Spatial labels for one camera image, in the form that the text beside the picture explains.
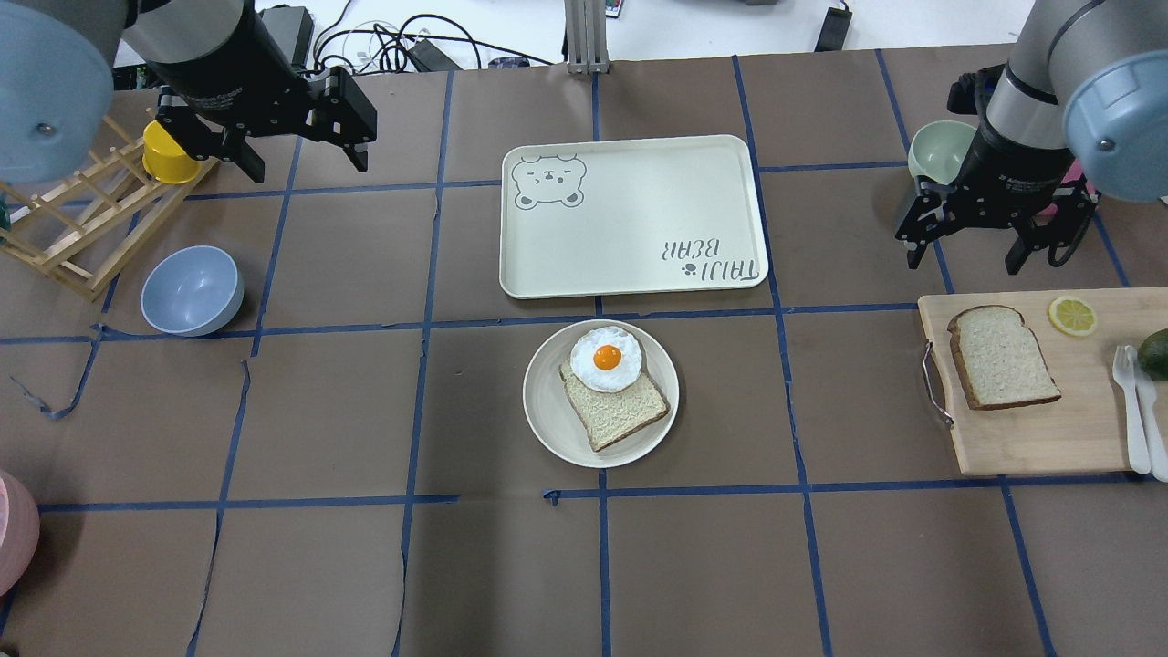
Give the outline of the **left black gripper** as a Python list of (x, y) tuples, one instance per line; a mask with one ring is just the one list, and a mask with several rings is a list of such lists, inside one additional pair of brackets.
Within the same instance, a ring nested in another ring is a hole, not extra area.
[(369, 170), (369, 141), (377, 138), (377, 111), (343, 67), (317, 78), (249, 79), (208, 99), (164, 87), (155, 118), (188, 155), (232, 162), (253, 184), (266, 179), (266, 162), (246, 144), (252, 137), (332, 144), (360, 173)]

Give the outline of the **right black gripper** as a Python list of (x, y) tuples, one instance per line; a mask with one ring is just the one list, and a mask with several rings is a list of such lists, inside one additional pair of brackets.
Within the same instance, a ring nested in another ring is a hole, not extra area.
[(976, 192), (967, 184), (911, 179), (901, 224), (894, 230), (894, 237), (906, 244), (911, 270), (922, 265), (929, 245), (944, 236), (966, 228), (1013, 229), (1017, 238), (1006, 251), (1004, 268), (1006, 274), (1017, 275), (1036, 251), (1073, 251), (1099, 202), (1093, 184), (1076, 162), (1054, 191), (1036, 194)]

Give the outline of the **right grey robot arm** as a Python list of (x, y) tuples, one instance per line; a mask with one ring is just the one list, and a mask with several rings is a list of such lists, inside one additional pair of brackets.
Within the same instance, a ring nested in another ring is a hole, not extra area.
[(894, 233), (908, 267), (968, 228), (1010, 229), (1008, 274), (1047, 251), (1063, 267), (1099, 195), (1152, 203), (1167, 191), (1163, 1), (1038, 1), (1004, 64), (962, 75), (947, 108), (976, 125), (918, 130), (915, 195)]

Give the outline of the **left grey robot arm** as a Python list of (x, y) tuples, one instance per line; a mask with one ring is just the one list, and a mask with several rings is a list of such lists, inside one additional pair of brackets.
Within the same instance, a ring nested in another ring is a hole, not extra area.
[(162, 81), (157, 122), (196, 161), (232, 162), (260, 184), (266, 164), (250, 139), (300, 136), (368, 170), (371, 101), (340, 67), (296, 72), (251, 1), (5, 1), (5, 184), (49, 182), (84, 161), (111, 105), (120, 43)]

